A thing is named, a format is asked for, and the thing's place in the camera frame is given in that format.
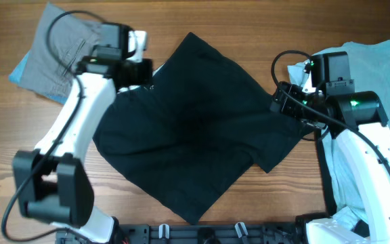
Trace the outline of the black shorts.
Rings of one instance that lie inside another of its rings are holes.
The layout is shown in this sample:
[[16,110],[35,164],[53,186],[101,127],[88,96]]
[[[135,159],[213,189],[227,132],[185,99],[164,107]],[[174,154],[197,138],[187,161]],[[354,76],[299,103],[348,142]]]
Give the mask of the black shorts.
[[117,95],[93,136],[128,181],[197,224],[252,165],[271,171],[311,128],[274,113],[272,97],[193,33],[152,86]]

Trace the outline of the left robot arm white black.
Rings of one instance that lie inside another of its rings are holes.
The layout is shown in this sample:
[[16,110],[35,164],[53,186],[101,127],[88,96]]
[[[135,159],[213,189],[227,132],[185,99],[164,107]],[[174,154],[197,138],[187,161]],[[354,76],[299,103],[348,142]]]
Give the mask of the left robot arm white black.
[[99,43],[79,60],[70,95],[51,129],[32,151],[12,161],[16,192],[7,206],[25,218],[53,225],[86,243],[127,243],[118,220],[94,205],[84,170],[89,143],[118,91],[152,82],[152,61],[144,58],[146,32],[103,23]]

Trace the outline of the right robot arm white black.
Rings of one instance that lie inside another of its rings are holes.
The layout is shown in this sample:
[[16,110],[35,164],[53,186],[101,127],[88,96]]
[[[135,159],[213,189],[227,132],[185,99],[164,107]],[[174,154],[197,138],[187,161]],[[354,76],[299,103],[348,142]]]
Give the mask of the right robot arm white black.
[[381,99],[373,91],[355,91],[346,52],[306,57],[310,90],[274,78],[271,110],[329,130],[351,168],[370,234],[361,237],[333,218],[319,218],[303,222],[303,240],[390,243],[390,129]]

